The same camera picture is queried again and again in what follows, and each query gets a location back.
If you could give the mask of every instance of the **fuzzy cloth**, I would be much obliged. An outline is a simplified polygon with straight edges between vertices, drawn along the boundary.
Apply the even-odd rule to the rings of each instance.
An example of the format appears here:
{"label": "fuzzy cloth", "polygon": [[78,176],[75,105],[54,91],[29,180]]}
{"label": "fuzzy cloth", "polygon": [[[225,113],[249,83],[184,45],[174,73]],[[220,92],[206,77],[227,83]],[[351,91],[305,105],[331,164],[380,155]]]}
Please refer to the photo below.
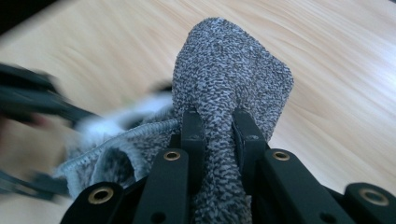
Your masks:
{"label": "fuzzy cloth", "polygon": [[149,174],[155,155],[180,132],[183,112],[194,106],[204,123],[206,149],[204,182],[191,197],[191,217],[195,223],[251,223],[234,157],[232,113],[237,107],[249,112],[269,141],[292,84],[289,68],[240,27],[206,19],[177,56],[174,107],[102,145],[74,148],[58,175],[67,177],[74,197],[101,181],[131,185]]}

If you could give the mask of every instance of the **light wood surface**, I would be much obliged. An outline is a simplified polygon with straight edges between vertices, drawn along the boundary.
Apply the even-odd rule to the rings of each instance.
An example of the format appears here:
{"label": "light wood surface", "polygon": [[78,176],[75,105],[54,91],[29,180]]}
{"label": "light wood surface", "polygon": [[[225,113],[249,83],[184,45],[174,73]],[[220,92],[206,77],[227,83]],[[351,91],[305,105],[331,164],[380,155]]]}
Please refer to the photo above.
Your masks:
{"label": "light wood surface", "polygon": [[[104,114],[172,78],[189,30],[223,17],[290,67],[295,86],[271,147],[323,185],[368,182],[396,194],[396,4],[350,1],[64,1],[0,38],[0,62],[59,78],[75,104]],[[66,128],[10,122],[0,167],[50,172]],[[0,223],[58,223],[70,204],[0,198]]]}

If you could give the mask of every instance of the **fabric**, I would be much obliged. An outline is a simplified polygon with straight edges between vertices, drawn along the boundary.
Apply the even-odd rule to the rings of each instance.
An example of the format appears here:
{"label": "fabric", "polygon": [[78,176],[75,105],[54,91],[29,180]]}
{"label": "fabric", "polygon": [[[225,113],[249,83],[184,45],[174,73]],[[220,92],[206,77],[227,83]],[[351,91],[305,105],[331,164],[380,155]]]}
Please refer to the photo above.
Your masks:
{"label": "fabric", "polygon": [[124,187],[134,183],[149,174],[155,155],[180,132],[183,112],[194,106],[204,123],[206,149],[204,182],[191,197],[192,219],[251,223],[234,157],[232,113],[245,109],[269,141],[292,85],[289,68],[257,40],[229,21],[206,19],[191,30],[177,56],[174,107],[101,146],[71,150],[58,175],[67,177],[74,197],[104,180]]}

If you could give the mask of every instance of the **wooden floor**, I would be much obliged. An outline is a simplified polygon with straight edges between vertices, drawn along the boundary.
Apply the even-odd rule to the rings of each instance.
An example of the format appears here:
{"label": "wooden floor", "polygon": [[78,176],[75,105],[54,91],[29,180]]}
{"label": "wooden floor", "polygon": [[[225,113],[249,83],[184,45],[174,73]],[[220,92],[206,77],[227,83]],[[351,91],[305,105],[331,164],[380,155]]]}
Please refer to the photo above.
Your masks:
{"label": "wooden floor", "polygon": [[[323,185],[396,194],[396,4],[350,1],[63,1],[0,38],[0,62],[46,71],[75,104],[104,114],[170,81],[189,30],[223,17],[290,67],[295,86],[271,147],[296,154]],[[10,122],[0,168],[50,172],[63,155],[59,119]],[[70,204],[0,198],[1,223],[58,223]]]}

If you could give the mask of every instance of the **gray knit sock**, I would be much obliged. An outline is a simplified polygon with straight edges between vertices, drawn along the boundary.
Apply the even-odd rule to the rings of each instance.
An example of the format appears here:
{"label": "gray knit sock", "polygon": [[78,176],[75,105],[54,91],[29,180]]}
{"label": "gray knit sock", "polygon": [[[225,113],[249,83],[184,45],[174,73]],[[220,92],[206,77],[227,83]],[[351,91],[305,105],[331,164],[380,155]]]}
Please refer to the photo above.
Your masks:
{"label": "gray knit sock", "polygon": [[132,183],[149,173],[155,155],[166,149],[172,133],[179,133],[180,125],[172,119],[181,123],[183,112],[194,106],[203,119],[207,146],[204,182],[191,199],[193,219],[196,223],[251,223],[234,158],[232,113],[244,108],[269,141],[292,84],[289,68],[241,28],[224,19],[204,20],[192,29],[177,56],[174,109],[143,122],[160,122],[161,127],[149,126],[140,133],[131,130],[108,146],[79,150],[83,153],[72,154],[58,175],[66,175],[75,196],[100,181]]}

